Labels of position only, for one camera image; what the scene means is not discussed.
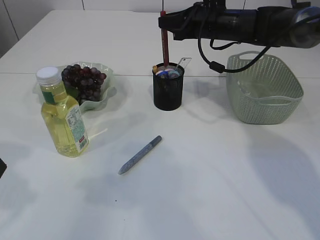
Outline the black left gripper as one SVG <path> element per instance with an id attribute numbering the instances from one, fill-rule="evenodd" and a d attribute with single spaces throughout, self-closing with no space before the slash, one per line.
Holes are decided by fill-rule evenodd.
<path id="1" fill-rule="evenodd" d="M 0 178 L 3 176 L 6 169 L 7 169 L 7 164 L 2 159 L 0 159 Z"/>

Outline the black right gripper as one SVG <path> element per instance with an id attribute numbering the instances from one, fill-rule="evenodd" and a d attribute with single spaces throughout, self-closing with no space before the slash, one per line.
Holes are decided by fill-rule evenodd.
<path id="1" fill-rule="evenodd" d="M 172 32 L 173 39 L 224 40 L 245 42 L 254 39 L 256 9 L 210 9 L 198 3 L 185 10 L 160 12 L 158 27 Z"/>

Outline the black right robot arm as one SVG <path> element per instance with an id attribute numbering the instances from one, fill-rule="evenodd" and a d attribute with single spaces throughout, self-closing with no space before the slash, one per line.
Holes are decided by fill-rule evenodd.
<path id="1" fill-rule="evenodd" d="M 256 46 L 310 49 L 320 43 L 320 9 L 263 6 L 227 9 L 224 0 L 204 0 L 159 17 L 158 26 L 176 41 L 232 41 Z"/>

